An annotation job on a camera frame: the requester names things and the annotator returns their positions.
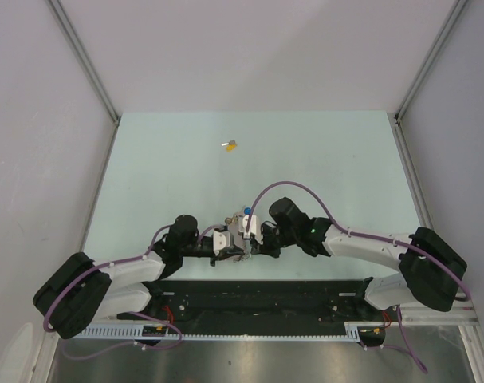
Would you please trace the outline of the metal key organizer red handle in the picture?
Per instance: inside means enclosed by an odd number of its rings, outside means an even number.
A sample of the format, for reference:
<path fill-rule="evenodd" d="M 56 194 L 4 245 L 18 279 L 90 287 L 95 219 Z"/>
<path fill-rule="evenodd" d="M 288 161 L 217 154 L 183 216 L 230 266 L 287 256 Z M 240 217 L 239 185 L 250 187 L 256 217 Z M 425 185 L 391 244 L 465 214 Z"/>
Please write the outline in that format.
<path fill-rule="evenodd" d="M 223 252 L 223 260 L 231 259 L 234 263 L 238 263 L 250 257 L 250 239 L 242 237 L 244 208 L 235 212 L 231 217 L 225 218 L 226 230 L 231 234 L 231 246 Z"/>

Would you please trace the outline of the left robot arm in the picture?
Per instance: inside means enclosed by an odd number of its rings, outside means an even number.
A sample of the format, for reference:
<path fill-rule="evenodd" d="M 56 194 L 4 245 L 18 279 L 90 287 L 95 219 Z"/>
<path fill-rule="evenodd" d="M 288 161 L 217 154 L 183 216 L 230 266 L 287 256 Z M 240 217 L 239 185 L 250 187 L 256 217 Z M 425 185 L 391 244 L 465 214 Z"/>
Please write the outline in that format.
<path fill-rule="evenodd" d="M 199 231 L 195 217 L 180 215 L 157 230 L 140 255 L 103 262 L 84 252 L 70 255 L 33 297 L 44 331 L 70 339 L 97 319 L 118 314 L 157 317 L 163 300 L 148 284 L 173 275 L 186 257 L 216 263 L 230 242 L 225 229 L 213 225 Z"/>

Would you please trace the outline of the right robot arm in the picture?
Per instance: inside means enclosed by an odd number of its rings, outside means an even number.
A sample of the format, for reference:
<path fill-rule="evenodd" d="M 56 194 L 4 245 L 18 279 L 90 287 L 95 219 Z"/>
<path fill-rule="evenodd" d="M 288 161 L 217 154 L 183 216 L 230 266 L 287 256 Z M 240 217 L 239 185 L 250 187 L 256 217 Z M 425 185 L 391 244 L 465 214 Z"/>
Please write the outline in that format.
<path fill-rule="evenodd" d="M 354 310 L 364 320 L 409 302 L 448 312 L 457 299 L 467 263 L 429 228 L 418 227 L 410 235 L 357 236 L 344 233 L 328 218 L 308 217 L 287 197 L 273 203 L 269 214 L 273 221 L 261 225 L 262 240 L 250 241 L 255 255 L 277 258 L 282 249 L 296 246 L 313 257 L 360 259 L 394 271 L 364 280 L 354 300 Z"/>

